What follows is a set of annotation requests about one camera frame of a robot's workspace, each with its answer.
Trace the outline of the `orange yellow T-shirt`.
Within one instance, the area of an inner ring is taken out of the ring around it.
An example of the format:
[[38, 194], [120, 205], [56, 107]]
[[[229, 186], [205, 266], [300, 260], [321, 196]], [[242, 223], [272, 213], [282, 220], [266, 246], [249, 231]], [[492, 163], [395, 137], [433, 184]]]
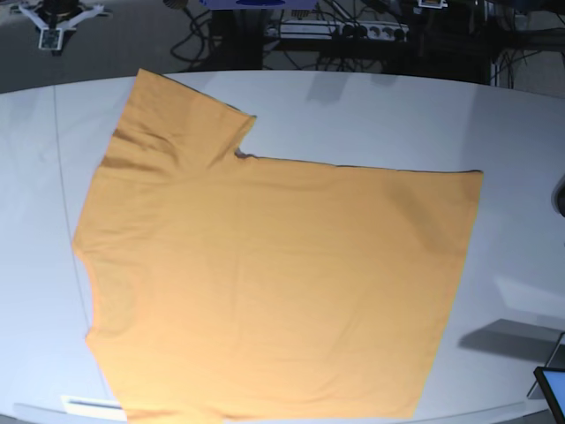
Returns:
[[114, 396], [131, 423], [410, 418], [482, 173], [238, 155], [253, 123], [139, 71], [73, 240]]

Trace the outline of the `white power strip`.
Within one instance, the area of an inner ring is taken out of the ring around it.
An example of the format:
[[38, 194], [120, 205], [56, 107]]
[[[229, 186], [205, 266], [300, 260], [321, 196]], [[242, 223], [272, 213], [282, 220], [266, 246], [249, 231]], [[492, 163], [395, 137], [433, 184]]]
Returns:
[[410, 30], [406, 25], [386, 21], [339, 22], [289, 19], [267, 26], [267, 37], [291, 40], [360, 39], [378, 42], [405, 42]]

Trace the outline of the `grey tablet stand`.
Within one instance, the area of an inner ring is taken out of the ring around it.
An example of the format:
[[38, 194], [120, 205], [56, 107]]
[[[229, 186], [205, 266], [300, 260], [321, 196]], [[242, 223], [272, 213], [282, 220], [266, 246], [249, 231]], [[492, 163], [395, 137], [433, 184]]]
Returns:
[[546, 363], [534, 370], [534, 384], [531, 386], [527, 393], [527, 398], [530, 400], [540, 400], [545, 398], [544, 387], [548, 385], [547, 378], [544, 376], [545, 372], [557, 371], [564, 372], [564, 333], [562, 332], [554, 344]]

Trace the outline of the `tablet screen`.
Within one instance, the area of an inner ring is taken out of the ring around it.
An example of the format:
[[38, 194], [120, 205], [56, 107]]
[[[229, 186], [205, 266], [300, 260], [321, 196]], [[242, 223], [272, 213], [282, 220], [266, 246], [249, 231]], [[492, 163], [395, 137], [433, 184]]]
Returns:
[[557, 424], [564, 424], [565, 372], [549, 371], [545, 372], [544, 376], [548, 382], [548, 385], [544, 387], [544, 394], [549, 410]]

